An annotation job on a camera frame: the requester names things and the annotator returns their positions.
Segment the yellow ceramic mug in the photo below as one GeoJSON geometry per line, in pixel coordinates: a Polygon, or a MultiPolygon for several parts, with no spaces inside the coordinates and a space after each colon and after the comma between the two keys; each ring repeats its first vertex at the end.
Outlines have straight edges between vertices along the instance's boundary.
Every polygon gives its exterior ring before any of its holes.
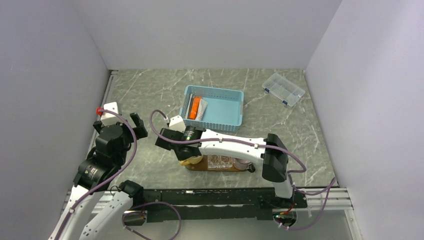
{"type": "Polygon", "coordinates": [[[182,166],[186,166],[186,165],[196,165],[198,164],[201,160],[203,159],[202,155],[198,155],[198,156],[192,156],[189,157],[185,160],[182,160],[179,162],[180,165],[182,166]]]}

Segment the brown wooden oval tray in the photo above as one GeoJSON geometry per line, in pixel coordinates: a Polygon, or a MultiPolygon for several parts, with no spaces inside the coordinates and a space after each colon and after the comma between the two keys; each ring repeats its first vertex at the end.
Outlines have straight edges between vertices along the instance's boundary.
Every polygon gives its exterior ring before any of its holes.
{"type": "Polygon", "coordinates": [[[198,171],[198,172],[245,172],[236,169],[234,166],[229,169],[208,169],[207,160],[208,155],[202,155],[203,158],[198,164],[188,164],[183,165],[190,171],[198,171]]]}

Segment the light blue plastic basket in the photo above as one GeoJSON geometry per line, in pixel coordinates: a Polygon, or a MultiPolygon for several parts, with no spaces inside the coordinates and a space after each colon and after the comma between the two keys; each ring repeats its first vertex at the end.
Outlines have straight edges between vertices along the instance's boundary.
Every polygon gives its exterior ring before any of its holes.
{"type": "Polygon", "coordinates": [[[235,133],[242,125],[244,92],[234,89],[187,85],[179,110],[187,126],[202,127],[214,131],[235,133]],[[208,102],[201,121],[185,119],[190,94],[208,102]]]}

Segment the clear acrylic toothbrush holder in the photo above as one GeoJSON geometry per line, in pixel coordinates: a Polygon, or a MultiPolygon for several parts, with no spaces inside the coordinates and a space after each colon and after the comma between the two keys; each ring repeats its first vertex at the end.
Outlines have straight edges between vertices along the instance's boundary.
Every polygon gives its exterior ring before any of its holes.
{"type": "Polygon", "coordinates": [[[208,155],[207,169],[208,170],[225,170],[233,167],[233,159],[223,155],[208,155]]]}

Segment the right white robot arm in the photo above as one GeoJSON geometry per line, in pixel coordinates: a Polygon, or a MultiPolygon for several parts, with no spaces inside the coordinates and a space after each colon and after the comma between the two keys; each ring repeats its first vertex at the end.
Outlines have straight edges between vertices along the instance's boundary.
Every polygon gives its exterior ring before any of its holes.
{"type": "Polygon", "coordinates": [[[287,208],[295,201],[287,170],[289,151],[276,134],[270,133],[266,138],[239,137],[194,126],[186,127],[184,132],[162,128],[156,134],[155,145],[174,151],[179,161],[218,155],[261,164],[261,176],[272,183],[276,203],[287,208]]]}

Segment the purple ceramic mug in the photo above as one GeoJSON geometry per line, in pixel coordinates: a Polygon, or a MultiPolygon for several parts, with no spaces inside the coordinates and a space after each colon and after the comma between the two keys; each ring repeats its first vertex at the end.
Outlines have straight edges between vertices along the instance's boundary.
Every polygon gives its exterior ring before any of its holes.
{"type": "Polygon", "coordinates": [[[248,171],[250,173],[254,173],[256,171],[256,168],[251,161],[234,158],[232,162],[233,166],[239,171],[248,171]]]}

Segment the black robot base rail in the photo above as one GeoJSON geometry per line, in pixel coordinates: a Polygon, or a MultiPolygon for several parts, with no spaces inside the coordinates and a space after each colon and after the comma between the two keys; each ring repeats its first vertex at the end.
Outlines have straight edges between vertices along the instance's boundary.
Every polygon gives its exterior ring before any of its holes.
{"type": "Polygon", "coordinates": [[[145,214],[146,221],[256,219],[272,220],[308,207],[305,195],[276,196],[272,187],[145,189],[130,212],[145,214]]]}

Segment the orange capped toothpaste tube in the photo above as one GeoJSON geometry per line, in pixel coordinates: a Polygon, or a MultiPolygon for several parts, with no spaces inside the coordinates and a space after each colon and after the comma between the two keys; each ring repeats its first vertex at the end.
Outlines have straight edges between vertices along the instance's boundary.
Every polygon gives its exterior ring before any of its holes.
{"type": "Polygon", "coordinates": [[[195,120],[197,115],[198,115],[198,109],[199,109],[199,105],[200,105],[200,101],[201,101],[201,97],[200,96],[196,96],[193,98],[191,106],[190,106],[190,110],[188,113],[188,119],[190,120],[195,120]]]}

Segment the clear plastic compartment box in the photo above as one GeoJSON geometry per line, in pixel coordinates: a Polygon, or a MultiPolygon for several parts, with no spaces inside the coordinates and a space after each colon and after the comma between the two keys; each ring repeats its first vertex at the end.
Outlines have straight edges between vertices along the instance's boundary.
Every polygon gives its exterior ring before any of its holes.
{"type": "Polygon", "coordinates": [[[268,94],[272,94],[285,106],[293,107],[305,94],[305,90],[289,81],[279,73],[271,75],[263,84],[262,88],[268,94]]]}

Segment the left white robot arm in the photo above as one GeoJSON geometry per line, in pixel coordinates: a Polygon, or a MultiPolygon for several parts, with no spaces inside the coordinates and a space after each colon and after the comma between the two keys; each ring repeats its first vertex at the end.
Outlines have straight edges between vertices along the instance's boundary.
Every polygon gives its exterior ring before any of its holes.
{"type": "Polygon", "coordinates": [[[125,211],[137,210],[144,203],[144,188],[125,180],[106,206],[92,215],[110,182],[129,165],[127,152],[136,149],[137,141],[148,136],[137,113],[130,114],[135,124],[131,127],[111,110],[102,109],[100,112],[101,120],[93,123],[98,133],[95,146],[78,167],[70,197],[49,237],[51,240],[99,240],[125,211]]]}

